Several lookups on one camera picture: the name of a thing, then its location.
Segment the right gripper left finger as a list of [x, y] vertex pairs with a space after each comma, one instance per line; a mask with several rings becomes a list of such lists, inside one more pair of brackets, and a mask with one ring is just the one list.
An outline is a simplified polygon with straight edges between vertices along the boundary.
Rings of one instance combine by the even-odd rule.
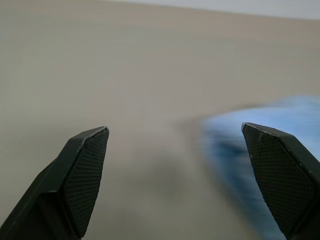
[[0, 240], [82, 240], [98, 197], [106, 126], [70, 138], [0, 227]]

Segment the light blue towel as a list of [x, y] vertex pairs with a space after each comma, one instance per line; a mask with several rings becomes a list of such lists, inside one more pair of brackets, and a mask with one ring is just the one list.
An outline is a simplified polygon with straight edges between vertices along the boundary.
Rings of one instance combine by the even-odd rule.
[[247, 104], [215, 114], [202, 123], [202, 151], [214, 175], [242, 208], [260, 240], [286, 240], [263, 200], [251, 166], [242, 123], [294, 135], [320, 162], [320, 96], [289, 96]]

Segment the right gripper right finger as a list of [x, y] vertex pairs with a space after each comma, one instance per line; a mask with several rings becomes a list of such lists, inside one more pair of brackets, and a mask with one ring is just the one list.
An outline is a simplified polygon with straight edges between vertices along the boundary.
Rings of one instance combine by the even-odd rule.
[[263, 199], [286, 240], [320, 240], [320, 161], [293, 135], [241, 127]]

